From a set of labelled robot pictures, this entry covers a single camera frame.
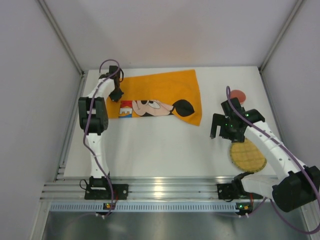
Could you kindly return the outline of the pink plastic cup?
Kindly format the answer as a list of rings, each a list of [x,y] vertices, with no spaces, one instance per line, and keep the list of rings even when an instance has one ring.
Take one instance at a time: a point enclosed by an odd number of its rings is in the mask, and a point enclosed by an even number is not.
[[[230,99],[237,98],[239,103],[242,105],[246,101],[246,94],[238,89],[234,89],[230,92]]]

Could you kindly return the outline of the orange Mickey Mouse placemat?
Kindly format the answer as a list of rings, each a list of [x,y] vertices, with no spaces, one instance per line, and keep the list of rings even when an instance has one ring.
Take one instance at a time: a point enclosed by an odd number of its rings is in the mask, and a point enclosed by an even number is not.
[[[199,126],[202,103],[194,69],[126,77],[118,102],[106,100],[110,119],[175,116]]]

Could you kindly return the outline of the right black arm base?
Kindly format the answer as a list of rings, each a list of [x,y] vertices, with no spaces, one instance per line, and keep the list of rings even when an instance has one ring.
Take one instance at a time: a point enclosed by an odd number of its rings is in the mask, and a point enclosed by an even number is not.
[[[232,202],[233,200],[249,200],[251,198],[249,193],[234,183],[218,183],[216,187],[219,200]]]

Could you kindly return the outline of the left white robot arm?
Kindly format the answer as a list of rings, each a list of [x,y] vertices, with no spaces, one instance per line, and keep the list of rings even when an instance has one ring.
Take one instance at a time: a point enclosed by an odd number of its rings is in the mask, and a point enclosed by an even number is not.
[[[93,90],[78,99],[79,126],[83,130],[83,145],[91,159],[91,176],[95,179],[107,177],[109,168],[104,150],[104,133],[109,126],[106,100],[118,103],[123,96],[120,84],[123,70],[111,65],[107,73],[101,74]]]

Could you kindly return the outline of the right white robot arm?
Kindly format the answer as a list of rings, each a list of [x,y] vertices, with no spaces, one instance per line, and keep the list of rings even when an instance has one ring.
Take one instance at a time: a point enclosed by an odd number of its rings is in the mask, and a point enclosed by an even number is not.
[[[273,134],[265,118],[256,109],[245,110],[237,98],[221,103],[223,114],[212,117],[210,138],[220,136],[232,144],[249,140],[270,164],[277,178],[245,171],[232,181],[234,195],[249,193],[271,199],[283,212],[290,212],[317,199],[320,170],[308,167]]]

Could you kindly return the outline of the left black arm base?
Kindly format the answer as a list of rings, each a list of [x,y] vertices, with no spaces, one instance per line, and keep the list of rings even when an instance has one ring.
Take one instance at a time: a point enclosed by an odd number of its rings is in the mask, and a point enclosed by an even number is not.
[[[105,177],[94,178],[88,181],[81,179],[79,187],[84,190],[85,200],[126,200],[129,193],[128,184],[112,183],[112,187]]]

